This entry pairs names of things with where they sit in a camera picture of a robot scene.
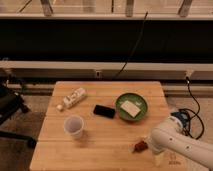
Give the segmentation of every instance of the black smartphone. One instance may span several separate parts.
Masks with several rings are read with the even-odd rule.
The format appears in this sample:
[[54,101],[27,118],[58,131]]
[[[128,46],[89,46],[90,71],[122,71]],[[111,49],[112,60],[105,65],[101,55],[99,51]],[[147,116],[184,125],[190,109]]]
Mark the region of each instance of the black smartphone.
[[113,118],[115,115],[115,109],[106,107],[106,106],[101,106],[101,105],[96,105],[93,111],[94,114],[96,115],[101,115],[105,116],[108,118]]

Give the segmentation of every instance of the cup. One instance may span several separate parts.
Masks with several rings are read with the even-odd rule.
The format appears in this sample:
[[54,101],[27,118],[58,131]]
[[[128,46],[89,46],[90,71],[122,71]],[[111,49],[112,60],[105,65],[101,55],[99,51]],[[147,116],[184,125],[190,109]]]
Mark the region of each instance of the cup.
[[72,115],[64,121],[64,131],[70,134],[73,139],[82,137],[84,120],[78,115]]

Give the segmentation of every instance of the wooden tabletop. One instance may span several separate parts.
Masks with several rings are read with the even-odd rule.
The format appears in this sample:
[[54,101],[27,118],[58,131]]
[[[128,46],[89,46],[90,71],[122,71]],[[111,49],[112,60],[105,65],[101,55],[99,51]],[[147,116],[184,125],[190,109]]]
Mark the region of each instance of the wooden tabletop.
[[[59,112],[62,98],[83,87],[87,98],[70,109]],[[141,95],[148,104],[145,117],[129,123],[116,114],[113,119],[93,114],[96,104],[115,108],[123,93]],[[83,137],[73,140],[63,130],[70,115],[80,115],[85,122]],[[156,166],[150,150],[132,153],[134,144],[169,116],[159,82],[57,82],[34,151],[31,171],[184,171],[185,158],[166,150]]]

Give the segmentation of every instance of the black cable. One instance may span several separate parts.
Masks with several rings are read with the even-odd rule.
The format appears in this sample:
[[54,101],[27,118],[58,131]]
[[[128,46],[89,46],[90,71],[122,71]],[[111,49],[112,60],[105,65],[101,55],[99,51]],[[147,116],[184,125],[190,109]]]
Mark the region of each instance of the black cable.
[[144,26],[145,26],[145,22],[146,22],[146,19],[147,19],[147,16],[148,16],[148,12],[146,12],[145,16],[144,16],[144,19],[143,19],[143,23],[142,23],[142,27],[141,27],[141,30],[140,30],[140,33],[139,33],[139,36],[135,42],[135,45],[134,47],[132,48],[132,51],[128,57],[128,59],[126,60],[125,64],[123,65],[123,67],[120,69],[120,71],[118,71],[117,74],[115,74],[115,76],[112,78],[113,80],[116,79],[120,74],[121,72],[123,72],[124,68],[126,67],[126,65],[128,64],[128,62],[131,60],[131,58],[133,57],[133,55],[135,54],[135,51],[141,41],[141,39],[143,38],[143,34],[144,34]]
[[28,0],[18,12],[22,12],[31,2],[32,0]]
[[[202,135],[204,134],[204,131],[205,131],[205,126],[204,126],[204,123],[202,121],[202,119],[200,118],[200,116],[198,115],[199,112],[200,112],[200,104],[199,102],[197,101],[197,99],[193,96],[192,92],[191,92],[191,89],[190,89],[190,80],[189,78],[187,77],[186,78],[186,82],[187,82],[187,87],[188,87],[188,92],[190,94],[190,96],[193,98],[193,100],[196,102],[197,106],[198,106],[198,109],[197,109],[197,112],[193,111],[192,109],[188,109],[188,108],[183,108],[183,109],[179,109],[180,113],[183,115],[183,117],[185,118],[186,122],[188,123],[187,127],[184,128],[184,131],[185,131],[185,134],[187,136],[190,136],[191,138],[194,138],[196,140],[200,139],[202,137]],[[197,118],[199,120],[199,122],[201,123],[201,132],[200,134],[197,136],[197,137],[194,137],[191,135],[191,121],[192,119],[194,118]]]

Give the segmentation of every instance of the black panel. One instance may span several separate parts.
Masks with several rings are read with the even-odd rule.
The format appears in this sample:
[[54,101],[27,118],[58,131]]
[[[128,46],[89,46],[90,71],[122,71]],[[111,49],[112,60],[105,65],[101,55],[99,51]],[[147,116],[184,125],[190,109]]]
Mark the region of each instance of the black panel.
[[[0,20],[0,58],[126,61],[143,21]],[[213,63],[212,21],[146,21],[131,62]]]

